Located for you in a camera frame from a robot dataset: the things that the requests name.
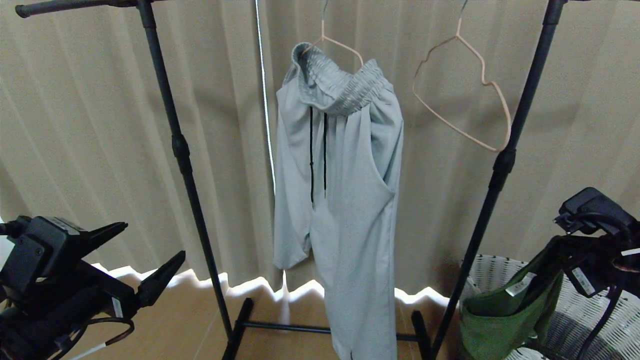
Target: pink wire hanger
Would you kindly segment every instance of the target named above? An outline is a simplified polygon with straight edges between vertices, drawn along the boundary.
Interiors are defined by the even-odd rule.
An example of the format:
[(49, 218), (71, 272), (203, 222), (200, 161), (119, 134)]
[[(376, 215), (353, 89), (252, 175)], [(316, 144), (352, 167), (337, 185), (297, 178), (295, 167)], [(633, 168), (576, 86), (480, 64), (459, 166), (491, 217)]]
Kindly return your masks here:
[(357, 52), (357, 51), (355, 51), (354, 49), (352, 49), (352, 48), (348, 47), (347, 45), (344, 45), (343, 43), (338, 42), (338, 41), (336, 41), (336, 40), (334, 40), (334, 39), (332, 39), (332, 38), (329, 38), (329, 37), (327, 37), (327, 36), (325, 36), (325, 35), (324, 35), (324, 13), (326, 13), (326, 7), (327, 7), (327, 5), (329, 5), (329, 0), (326, 0), (326, 1), (324, 2), (324, 8), (323, 8), (323, 10), (322, 10), (322, 26), (321, 26), (321, 29), (322, 29), (321, 31), (322, 31), (322, 32), (321, 32), (320, 38), (319, 38), (318, 40), (316, 40), (316, 42), (314, 42), (313, 44), (311, 44), (311, 46), (309, 46), (308, 48), (306, 48), (306, 49), (302, 52), (302, 55), (306, 54), (306, 53), (307, 53), (307, 51), (311, 50), (311, 48), (312, 48), (312, 47), (314, 47), (314, 46), (316, 46), (318, 43), (320, 43), (320, 42), (324, 42), (325, 40), (327, 40), (327, 41), (329, 41), (329, 42), (334, 43), (335, 45), (338, 45), (338, 46), (340, 46), (340, 47), (343, 47), (343, 48), (347, 49), (348, 51), (351, 51), (351, 52), (352, 52), (353, 54), (355, 54), (355, 55), (358, 57), (358, 59), (360, 60), (360, 66), (364, 66), (364, 61), (362, 61), (362, 56), (360, 56), (360, 53), (358, 53), (358, 52)]
[[(418, 65), (418, 68), (415, 70), (415, 74), (413, 75), (413, 85), (412, 85), (411, 89), (412, 89), (412, 92), (415, 95), (415, 97), (418, 98), (418, 100), (422, 103), (422, 105), (424, 105), (424, 107), (427, 108), (427, 110), (429, 110), (432, 114), (434, 114), (438, 119), (440, 119), (442, 122), (447, 124), (447, 126), (449, 126), (451, 129), (454, 129), (455, 131), (457, 131), (459, 134), (461, 134), (465, 138), (468, 138), (469, 140), (475, 142), (476, 144), (480, 145), (481, 147), (484, 147), (485, 149), (487, 149), (489, 151), (500, 152), (500, 151), (504, 150), (504, 148), (509, 143), (509, 139), (511, 138), (511, 114), (509, 112), (509, 106), (507, 106), (507, 101), (504, 99), (504, 96), (503, 96), (502, 91), (500, 90), (500, 87), (498, 86), (498, 84), (496, 84), (495, 81), (487, 82), (484, 79), (484, 68), (485, 68), (485, 66), (484, 66), (483, 57), (462, 36), (460, 36), (460, 28), (461, 28), (461, 25), (462, 25), (462, 11), (464, 11), (465, 6), (467, 5), (467, 2), (468, 2), (468, 0), (465, 1), (465, 4), (462, 6), (462, 10), (460, 10), (460, 17), (458, 19), (458, 30), (456, 31), (456, 34), (453, 37), (448, 38), (447, 40), (444, 40), (443, 42), (439, 43), (438, 45), (432, 47), (427, 52), (427, 57), (420, 62), (420, 65)], [(506, 134), (504, 136), (504, 142), (502, 143), (502, 145), (499, 148), (494, 148), (492, 146), (489, 146), (489, 145), (485, 144), (484, 142), (478, 140), (477, 138), (474, 138), (473, 136), (471, 136), (468, 133), (462, 131), (461, 129), (459, 129), (455, 125), (453, 125), (450, 122), (446, 121), (442, 116), (440, 116), (440, 114), (438, 114), (434, 109), (432, 109), (429, 105), (427, 105), (420, 98), (418, 93), (415, 91), (415, 80), (416, 80), (416, 78), (418, 76), (418, 72), (420, 71), (420, 68), (422, 67), (422, 64), (424, 64), (427, 61), (429, 61), (429, 57), (431, 56), (431, 53), (435, 49), (437, 49), (440, 46), (443, 46), (444, 44), (446, 44), (446, 43), (448, 43), (448, 42), (450, 42), (452, 40), (459, 40), (465, 47), (467, 47), (467, 49), (471, 50), (471, 52), (476, 56), (476, 58), (480, 59), (480, 64), (482, 65), (482, 72), (481, 72), (481, 77), (480, 77), (480, 79), (482, 81), (482, 85), (483, 86), (489, 86), (489, 85), (492, 86), (493, 89), (495, 90), (495, 92), (498, 93), (498, 97), (500, 97), (500, 102), (502, 103), (502, 109), (504, 110), (504, 116), (506, 117), (506, 120), (507, 120), (507, 131), (506, 131)]]

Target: white wicker basket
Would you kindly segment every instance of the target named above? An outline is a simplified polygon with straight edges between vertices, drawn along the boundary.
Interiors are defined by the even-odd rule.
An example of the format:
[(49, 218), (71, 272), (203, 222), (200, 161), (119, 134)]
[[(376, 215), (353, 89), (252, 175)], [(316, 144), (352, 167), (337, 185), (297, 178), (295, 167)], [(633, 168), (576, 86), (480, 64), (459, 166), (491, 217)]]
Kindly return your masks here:
[[(503, 286), (526, 264), (499, 256), (476, 256), (460, 300)], [(568, 359), (575, 359), (609, 304), (604, 293), (587, 299), (575, 291), (565, 276), (545, 345)], [(507, 360), (542, 359), (546, 357), (528, 348), (514, 350), (507, 357)], [(611, 318), (589, 348), (587, 359), (640, 359), (640, 300), (637, 297), (622, 293)]]

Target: drawstring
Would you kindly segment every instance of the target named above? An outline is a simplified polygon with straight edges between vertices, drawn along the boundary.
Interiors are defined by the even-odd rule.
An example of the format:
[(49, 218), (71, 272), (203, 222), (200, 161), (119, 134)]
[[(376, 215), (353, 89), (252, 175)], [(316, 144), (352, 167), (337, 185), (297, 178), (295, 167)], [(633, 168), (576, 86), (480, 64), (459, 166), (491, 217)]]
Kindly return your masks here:
[[(328, 129), (327, 114), (324, 113), (323, 134), (323, 166), (324, 166), (324, 197), (326, 199), (326, 133)], [(314, 203), (314, 109), (309, 107), (309, 158), (311, 167), (311, 204)]]
[(310, 132), (310, 141), (309, 141), (309, 158), (311, 162), (309, 165), (311, 166), (311, 204), (314, 203), (314, 109), (309, 107), (309, 132)]
[(324, 150), (324, 198), (326, 199), (326, 129), (327, 129), (327, 121), (326, 121), (326, 113), (324, 113), (324, 136), (323, 136), (323, 150)]

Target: sweatpants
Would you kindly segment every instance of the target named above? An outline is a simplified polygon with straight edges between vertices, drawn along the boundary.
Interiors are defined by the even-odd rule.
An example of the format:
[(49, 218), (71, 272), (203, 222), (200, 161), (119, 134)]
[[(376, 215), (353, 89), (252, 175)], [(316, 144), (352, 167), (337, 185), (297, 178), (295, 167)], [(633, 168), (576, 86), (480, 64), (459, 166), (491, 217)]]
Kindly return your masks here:
[(340, 359), (396, 360), (400, 106), (375, 60), (350, 74), (309, 45), (277, 92), (275, 265), (313, 249)]

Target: green garment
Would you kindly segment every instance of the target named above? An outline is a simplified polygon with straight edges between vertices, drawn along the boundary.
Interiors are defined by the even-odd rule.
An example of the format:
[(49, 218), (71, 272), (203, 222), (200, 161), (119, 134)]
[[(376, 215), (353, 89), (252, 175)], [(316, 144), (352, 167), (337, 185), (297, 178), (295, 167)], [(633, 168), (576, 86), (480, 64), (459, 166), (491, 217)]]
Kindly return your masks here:
[[(552, 240), (503, 287), (466, 299), (461, 306), (460, 357), (500, 360), (530, 338), (544, 343), (563, 282), (562, 258)], [(507, 289), (536, 274), (528, 288)]]

